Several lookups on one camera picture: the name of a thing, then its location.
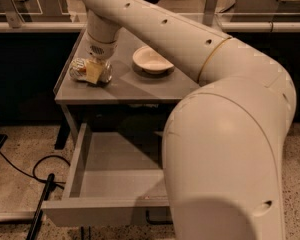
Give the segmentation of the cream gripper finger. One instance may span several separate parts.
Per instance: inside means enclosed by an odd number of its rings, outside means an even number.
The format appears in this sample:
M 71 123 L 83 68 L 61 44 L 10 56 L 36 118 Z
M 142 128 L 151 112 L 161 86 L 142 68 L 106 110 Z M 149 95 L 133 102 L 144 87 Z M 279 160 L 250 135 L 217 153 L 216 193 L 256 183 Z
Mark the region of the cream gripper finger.
M 86 63 L 86 81 L 96 84 L 104 70 L 104 65 L 100 62 L 88 61 Z

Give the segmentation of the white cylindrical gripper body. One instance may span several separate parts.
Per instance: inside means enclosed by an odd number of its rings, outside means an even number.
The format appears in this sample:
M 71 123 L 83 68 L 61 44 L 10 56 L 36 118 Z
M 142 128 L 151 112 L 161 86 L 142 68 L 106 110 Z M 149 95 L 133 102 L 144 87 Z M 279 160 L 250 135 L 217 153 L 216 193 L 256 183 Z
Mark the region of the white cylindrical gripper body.
M 120 25 L 89 10 L 86 26 L 87 52 L 97 59 L 109 59 L 116 50 L 120 29 Z

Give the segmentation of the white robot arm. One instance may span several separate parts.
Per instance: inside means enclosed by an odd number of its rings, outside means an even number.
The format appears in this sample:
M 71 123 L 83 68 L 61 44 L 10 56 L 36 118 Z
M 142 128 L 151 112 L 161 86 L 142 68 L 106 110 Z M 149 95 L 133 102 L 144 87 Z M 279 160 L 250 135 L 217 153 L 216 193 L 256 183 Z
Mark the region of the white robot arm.
M 199 89 L 167 120 L 162 159 L 177 240 L 285 240 L 282 153 L 296 110 L 289 73 L 223 32 L 143 0 L 82 0 Z

